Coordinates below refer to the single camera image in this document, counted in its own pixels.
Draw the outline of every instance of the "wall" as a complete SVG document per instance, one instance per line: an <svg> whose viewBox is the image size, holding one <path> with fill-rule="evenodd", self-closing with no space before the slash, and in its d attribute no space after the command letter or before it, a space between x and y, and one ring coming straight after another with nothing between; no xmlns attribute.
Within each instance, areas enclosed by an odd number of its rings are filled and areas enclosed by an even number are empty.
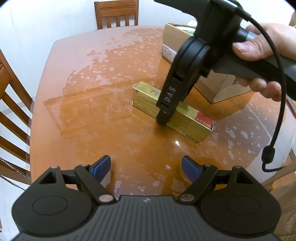
<svg viewBox="0 0 296 241"><path fill-rule="evenodd" d="M240 2L259 22L288 24L293 12L284 0ZM153 0L139 0L139 25L186 24L192 19ZM0 8L0 48L31 96L53 42L95 29L94 0L9 0ZM7 92L19 102L12 89Z"/></svg>

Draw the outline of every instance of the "ribbed gray surface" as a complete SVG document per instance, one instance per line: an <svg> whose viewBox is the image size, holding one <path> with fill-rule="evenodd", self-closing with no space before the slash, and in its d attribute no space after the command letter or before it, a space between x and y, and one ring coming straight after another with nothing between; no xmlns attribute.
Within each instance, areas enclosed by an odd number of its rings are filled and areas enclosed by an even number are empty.
<svg viewBox="0 0 296 241"><path fill-rule="evenodd" d="M193 206L176 203L172 196L123 196L113 205L100 206L92 219L75 232L54 238L20 234L15 241L278 241L269 234L240 239L220 234Z"/></svg>

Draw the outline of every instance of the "yellow medicine box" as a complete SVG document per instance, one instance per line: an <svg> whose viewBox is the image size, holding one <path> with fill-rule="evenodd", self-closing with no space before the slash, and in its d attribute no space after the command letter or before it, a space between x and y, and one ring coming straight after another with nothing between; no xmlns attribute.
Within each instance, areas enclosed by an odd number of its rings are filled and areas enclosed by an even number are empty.
<svg viewBox="0 0 296 241"><path fill-rule="evenodd" d="M160 90L144 82L136 84L133 87L133 106L155 119L159 112L156 102L160 92ZM200 144L213 130L214 121L196 109L180 102L166 125Z"/></svg>

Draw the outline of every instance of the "rectangular box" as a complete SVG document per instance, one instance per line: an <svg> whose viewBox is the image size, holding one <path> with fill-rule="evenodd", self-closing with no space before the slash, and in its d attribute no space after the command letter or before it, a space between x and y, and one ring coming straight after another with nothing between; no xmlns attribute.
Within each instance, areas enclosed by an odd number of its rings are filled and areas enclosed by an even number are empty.
<svg viewBox="0 0 296 241"><path fill-rule="evenodd" d="M163 31L163 57L173 62L182 44L193 35L194 28L190 31L188 26L166 24ZM249 87L241 86L235 76L210 72L208 78L200 77L195 87L211 103L225 100L250 91Z"/></svg>
<svg viewBox="0 0 296 241"><path fill-rule="evenodd" d="M133 106L156 118L159 112L156 102L160 92L144 82L136 84L133 87ZM200 144L213 130L213 124L214 121L211 118L180 102L166 125Z"/></svg>

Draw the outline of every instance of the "metal chain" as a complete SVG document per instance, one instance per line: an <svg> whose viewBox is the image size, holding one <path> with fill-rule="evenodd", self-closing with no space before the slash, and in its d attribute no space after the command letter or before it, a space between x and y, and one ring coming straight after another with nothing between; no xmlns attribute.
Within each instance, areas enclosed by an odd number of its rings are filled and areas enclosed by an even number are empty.
<svg viewBox="0 0 296 241"><path fill-rule="evenodd" d="M0 175L0 178L2 178L3 180L7 181L10 184L12 184L13 186L26 191L25 189L23 189L22 187L20 187L19 185L15 184L15 183L13 183L12 181L8 180L7 178L3 177L2 175Z"/></svg>
<svg viewBox="0 0 296 241"><path fill-rule="evenodd" d="M24 177L28 178L31 180L31 177L28 176L26 173L20 171L19 169L15 168L13 165L11 165L8 161L4 160L3 158L0 157L0 161L2 161L3 163L5 163L6 165L8 165L11 169L15 170L16 172L18 172L19 174L22 174Z"/></svg>

